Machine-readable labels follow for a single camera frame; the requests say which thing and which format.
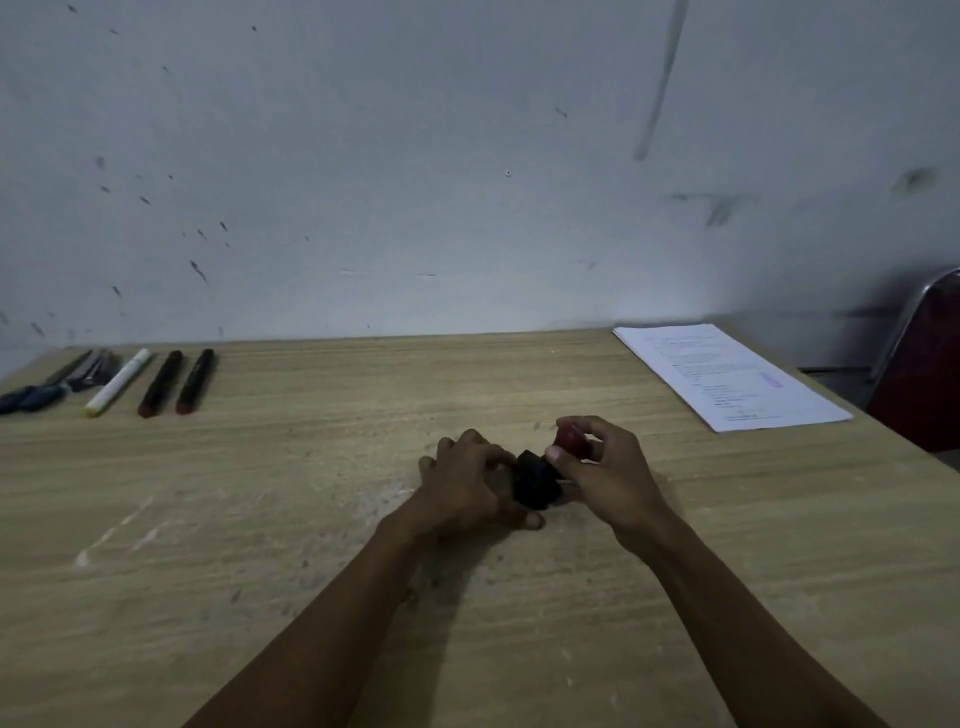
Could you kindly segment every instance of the white wall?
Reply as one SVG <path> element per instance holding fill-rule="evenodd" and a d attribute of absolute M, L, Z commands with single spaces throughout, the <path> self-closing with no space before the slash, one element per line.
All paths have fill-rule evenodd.
<path fill-rule="evenodd" d="M 72 4 L 0 5 L 0 347 L 732 314 L 853 363 L 960 260 L 952 0 L 693 0 L 643 161 L 671 0 Z"/>

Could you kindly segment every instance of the fingernail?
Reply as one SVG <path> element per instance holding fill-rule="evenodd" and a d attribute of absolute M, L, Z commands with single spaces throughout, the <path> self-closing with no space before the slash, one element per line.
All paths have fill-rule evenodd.
<path fill-rule="evenodd" d="M 541 516 L 539 513 L 534 513 L 533 511 L 530 511 L 530 513 L 527 514 L 527 517 L 523 519 L 523 527 L 529 528 L 533 531 L 537 530 L 538 528 L 543 528 L 544 523 L 545 521 L 543 520 L 543 516 Z"/>

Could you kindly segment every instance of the left hand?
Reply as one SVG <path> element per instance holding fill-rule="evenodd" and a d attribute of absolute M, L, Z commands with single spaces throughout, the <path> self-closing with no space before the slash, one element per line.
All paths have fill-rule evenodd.
<path fill-rule="evenodd" d="M 492 445 L 475 429 L 457 442 L 444 437 L 437 459 L 420 459 L 422 484 L 403 504 L 418 529 L 430 535 L 465 533 L 492 522 L 511 528 L 543 528 L 543 516 L 527 510 L 507 493 L 495 493 L 485 479 L 492 469 L 512 465 L 516 458 Z"/>

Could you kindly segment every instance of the marker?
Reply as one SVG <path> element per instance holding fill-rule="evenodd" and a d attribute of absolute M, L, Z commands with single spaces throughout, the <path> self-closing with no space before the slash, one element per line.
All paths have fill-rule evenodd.
<path fill-rule="evenodd" d="M 174 383 L 177 374 L 180 373 L 180 365 L 183 363 L 183 352 L 170 352 L 160 371 L 147 388 L 147 394 L 143 396 L 143 401 L 136 408 L 136 413 L 140 417 L 153 417 L 163 406 L 170 394 L 170 385 Z"/>
<path fill-rule="evenodd" d="M 107 386 L 101 389 L 96 397 L 86 404 L 86 407 L 84 407 L 86 416 L 99 417 L 100 413 L 104 411 L 104 408 L 110 404 L 110 401 L 136 376 L 137 372 L 143 369 L 143 365 L 149 360 L 149 349 L 141 349 L 137 352 L 136 356 L 124 364 L 123 369 L 117 372 L 116 376 L 107 383 Z"/>
<path fill-rule="evenodd" d="M 213 349 L 204 349 L 197 359 L 197 363 L 190 370 L 180 396 L 177 399 L 177 414 L 189 415 L 197 408 L 197 401 L 204 389 L 204 384 L 213 372 Z"/>

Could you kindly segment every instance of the hand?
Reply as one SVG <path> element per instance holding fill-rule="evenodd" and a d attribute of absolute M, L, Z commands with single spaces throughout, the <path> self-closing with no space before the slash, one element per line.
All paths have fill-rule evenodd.
<path fill-rule="evenodd" d="M 599 440 L 590 440 L 590 460 L 578 460 L 551 445 L 546 459 L 571 481 L 564 488 L 607 522 L 624 547 L 636 552 L 655 539 L 660 527 L 675 518 L 660 493 L 657 482 L 633 432 L 611 425 L 599 417 L 561 417 L 557 426 L 575 425 Z"/>
<path fill-rule="evenodd" d="M 491 522 L 542 528 L 543 516 L 514 501 L 509 488 L 495 493 L 487 482 L 487 477 L 494 479 L 492 469 L 505 470 L 515 462 L 511 453 L 491 445 L 475 429 L 455 443 L 444 437 L 437 444 L 436 460 L 420 459 L 422 484 L 402 508 L 430 535 L 463 533 Z"/>

